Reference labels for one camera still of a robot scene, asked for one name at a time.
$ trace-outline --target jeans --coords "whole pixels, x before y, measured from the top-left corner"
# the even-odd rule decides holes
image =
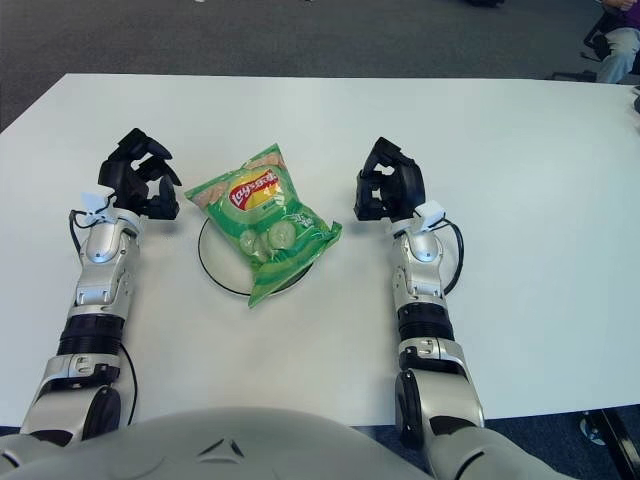
[[[640,50],[640,30],[616,28],[605,35],[611,54],[602,61],[598,83],[618,83],[631,71],[636,53]]]

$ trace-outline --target green chip bag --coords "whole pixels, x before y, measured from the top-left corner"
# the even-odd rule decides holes
[[[250,262],[249,307],[310,266],[342,231],[300,202],[277,144],[185,195]]]

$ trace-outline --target lay's logo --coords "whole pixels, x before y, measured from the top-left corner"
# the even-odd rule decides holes
[[[231,188],[229,200],[240,210],[250,210],[276,193],[276,189],[269,188],[274,185],[278,185],[278,177],[271,170],[257,176],[245,175]]]

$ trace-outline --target white plate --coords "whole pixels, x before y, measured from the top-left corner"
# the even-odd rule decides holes
[[[238,295],[249,295],[253,288],[253,273],[246,257],[224,236],[217,225],[207,219],[198,239],[198,255],[202,267],[222,288]],[[310,266],[275,293],[288,290],[309,271]]]

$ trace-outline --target floor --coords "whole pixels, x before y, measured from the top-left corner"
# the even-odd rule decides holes
[[[587,0],[0,0],[0,130],[68,72],[542,79],[597,68],[579,51],[599,15]],[[489,424],[563,473],[618,478],[579,420]],[[391,427],[365,430],[420,464]]]

